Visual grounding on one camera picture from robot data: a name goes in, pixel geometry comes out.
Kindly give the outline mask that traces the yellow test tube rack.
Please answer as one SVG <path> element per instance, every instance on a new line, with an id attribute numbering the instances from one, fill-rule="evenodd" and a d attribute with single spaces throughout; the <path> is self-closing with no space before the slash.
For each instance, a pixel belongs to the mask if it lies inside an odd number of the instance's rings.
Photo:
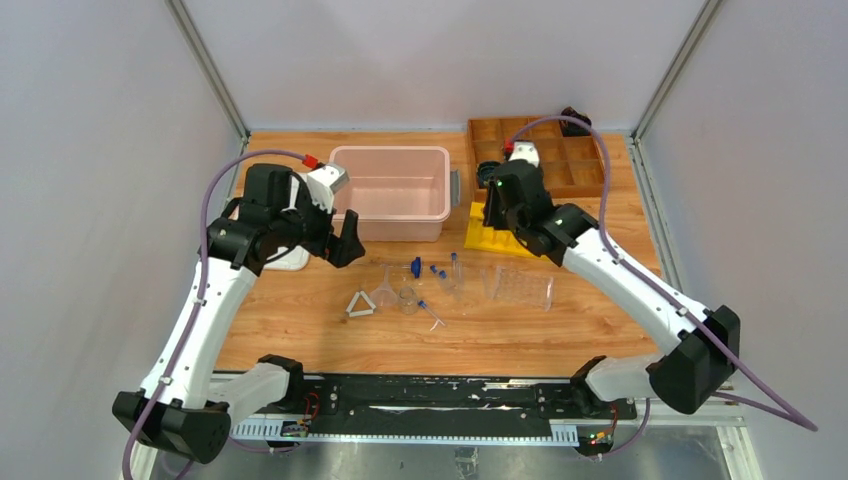
<path id="1" fill-rule="evenodd" d="M 493 254 L 499 258 L 541 260 L 522 246 L 509 231 L 495 230 L 483 225 L 484 204 L 470 204 L 468 223 L 464 237 L 465 249 Z"/>

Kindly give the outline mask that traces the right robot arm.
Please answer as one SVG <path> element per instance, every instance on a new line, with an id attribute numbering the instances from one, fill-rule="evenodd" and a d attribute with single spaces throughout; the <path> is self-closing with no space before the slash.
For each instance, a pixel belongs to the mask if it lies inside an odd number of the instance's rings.
<path id="1" fill-rule="evenodd" d="M 648 397 L 693 414 L 736 372 L 739 316 L 682 294 L 613 242 L 591 214 L 573 203 L 555 204 L 539 167 L 513 160 L 493 170 L 484 223 L 594 285 L 656 345 L 656 355 L 598 356 L 584 364 L 570 392 L 580 415 L 596 417 L 613 401 Z"/>

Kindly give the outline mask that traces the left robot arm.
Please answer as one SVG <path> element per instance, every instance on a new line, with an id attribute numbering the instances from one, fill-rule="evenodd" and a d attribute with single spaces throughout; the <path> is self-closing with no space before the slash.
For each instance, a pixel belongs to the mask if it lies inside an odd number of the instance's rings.
<path id="1" fill-rule="evenodd" d="M 139 389 L 118 393 L 112 405 L 136 442 L 207 464 L 231 428 L 257 410 L 273 404 L 293 413 L 304 405 L 297 361 L 268 354 L 217 387 L 211 374 L 235 314 L 273 257 L 302 249 L 343 268 L 364 255 L 356 212 L 346 211 L 339 233 L 333 227 L 334 197 L 348 181 L 336 164 L 308 173 L 254 164 L 242 196 L 201 221 L 198 264 L 171 336 Z"/>

